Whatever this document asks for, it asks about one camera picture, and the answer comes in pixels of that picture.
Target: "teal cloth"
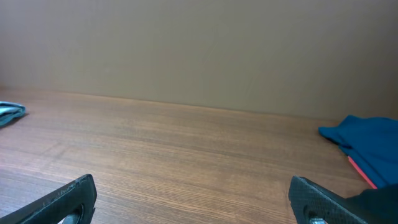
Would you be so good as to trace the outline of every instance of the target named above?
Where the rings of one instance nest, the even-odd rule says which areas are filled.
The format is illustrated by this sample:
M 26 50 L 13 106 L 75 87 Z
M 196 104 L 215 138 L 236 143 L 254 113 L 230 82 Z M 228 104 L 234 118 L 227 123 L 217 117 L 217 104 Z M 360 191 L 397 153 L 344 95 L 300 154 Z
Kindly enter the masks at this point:
M 17 103 L 0 101 L 0 127 L 8 124 L 12 119 L 25 114 L 25 106 Z
M 319 133 L 349 155 L 378 188 L 398 184 L 398 121 L 349 115 Z

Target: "beige wall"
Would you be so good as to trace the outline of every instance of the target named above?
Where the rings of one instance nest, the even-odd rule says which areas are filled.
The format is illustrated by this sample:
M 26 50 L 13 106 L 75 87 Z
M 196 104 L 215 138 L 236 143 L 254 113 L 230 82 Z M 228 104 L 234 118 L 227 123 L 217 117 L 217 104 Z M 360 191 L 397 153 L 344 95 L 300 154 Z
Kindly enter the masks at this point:
M 398 118 L 397 11 L 396 0 L 0 0 L 0 83 Z

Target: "table surface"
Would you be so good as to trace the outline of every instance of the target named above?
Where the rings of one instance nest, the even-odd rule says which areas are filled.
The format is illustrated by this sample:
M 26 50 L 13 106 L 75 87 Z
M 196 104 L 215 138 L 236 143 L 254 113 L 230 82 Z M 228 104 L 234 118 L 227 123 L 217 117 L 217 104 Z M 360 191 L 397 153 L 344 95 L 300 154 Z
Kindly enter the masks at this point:
M 368 188 L 318 134 L 336 121 L 46 91 L 0 90 L 27 116 L 0 129 L 0 217 L 83 174 L 92 223 L 295 223 L 293 175 Z

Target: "gray wall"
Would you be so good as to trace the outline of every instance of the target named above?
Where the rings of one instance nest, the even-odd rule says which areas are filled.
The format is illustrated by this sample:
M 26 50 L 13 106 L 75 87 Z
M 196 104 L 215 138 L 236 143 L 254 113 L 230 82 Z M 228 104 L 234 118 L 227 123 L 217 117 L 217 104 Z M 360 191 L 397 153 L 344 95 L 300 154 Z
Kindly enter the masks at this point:
M 0 0 L 0 83 L 317 118 L 397 118 L 397 6 Z

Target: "wood grain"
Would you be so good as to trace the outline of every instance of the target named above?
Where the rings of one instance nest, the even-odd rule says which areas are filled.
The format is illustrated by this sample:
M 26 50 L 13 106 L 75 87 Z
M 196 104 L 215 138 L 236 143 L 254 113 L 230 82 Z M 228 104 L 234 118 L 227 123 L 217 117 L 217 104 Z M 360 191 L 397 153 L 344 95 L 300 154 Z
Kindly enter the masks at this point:
M 0 90 L 28 115 L 0 129 L 0 216 L 93 174 L 93 223 L 295 223 L 293 175 L 368 187 L 334 121 L 44 91 Z

